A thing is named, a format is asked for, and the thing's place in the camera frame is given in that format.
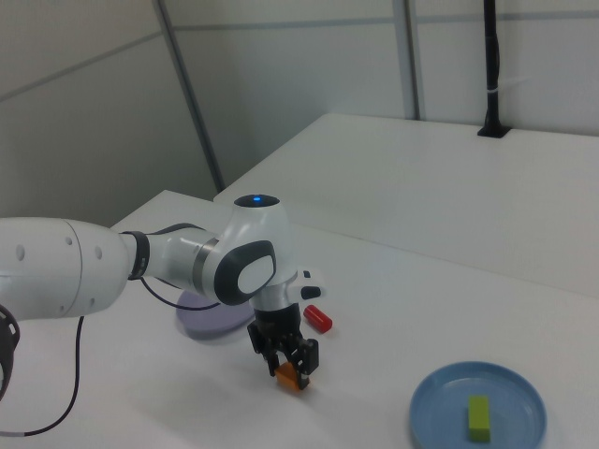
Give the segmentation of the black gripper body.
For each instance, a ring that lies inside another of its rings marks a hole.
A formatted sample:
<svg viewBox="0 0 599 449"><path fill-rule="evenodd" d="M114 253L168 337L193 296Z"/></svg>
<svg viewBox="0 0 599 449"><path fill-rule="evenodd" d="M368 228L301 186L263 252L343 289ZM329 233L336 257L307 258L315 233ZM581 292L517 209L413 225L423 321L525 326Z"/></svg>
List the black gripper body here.
<svg viewBox="0 0 599 449"><path fill-rule="evenodd" d="M292 355L308 351L312 344L300 332L300 306L292 304L278 311L255 310L255 320L247 327L256 354L281 351Z"/></svg>

